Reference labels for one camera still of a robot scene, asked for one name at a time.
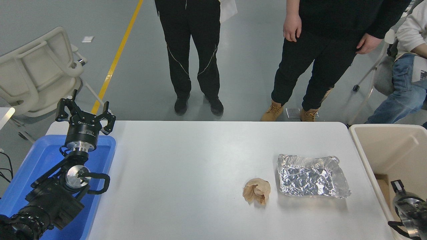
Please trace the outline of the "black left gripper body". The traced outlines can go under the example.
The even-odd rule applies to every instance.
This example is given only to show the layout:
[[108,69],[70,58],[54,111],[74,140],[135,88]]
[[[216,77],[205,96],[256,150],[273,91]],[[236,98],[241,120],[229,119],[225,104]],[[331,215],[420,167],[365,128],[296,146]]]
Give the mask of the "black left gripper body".
[[72,115],[69,120],[69,128],[65,139],[65,144],[74,142],[86,142],[96,145],[98,142],[101,124],[96,116],[91,113]]

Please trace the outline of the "person's right hand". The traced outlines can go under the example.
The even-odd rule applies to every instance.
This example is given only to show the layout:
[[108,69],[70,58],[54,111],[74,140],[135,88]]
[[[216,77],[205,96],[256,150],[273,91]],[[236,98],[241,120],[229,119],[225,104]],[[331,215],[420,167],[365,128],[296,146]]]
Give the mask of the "person's right hand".
[[283,36],[287,41],[297,42],[302,31],[302,21],[298,14],[287,14],[283,25]]

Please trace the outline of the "person's left hand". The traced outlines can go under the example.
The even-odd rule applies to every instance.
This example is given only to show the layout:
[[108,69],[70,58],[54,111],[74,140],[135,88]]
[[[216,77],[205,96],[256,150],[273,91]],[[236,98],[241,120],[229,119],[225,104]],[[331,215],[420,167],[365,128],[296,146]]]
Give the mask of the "person's left hand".
[[375,50],[383,39],[379,39],[375,36],[372,36],[368,33],[365,33],[360,39],[356,47],[357,54],[368,54]]

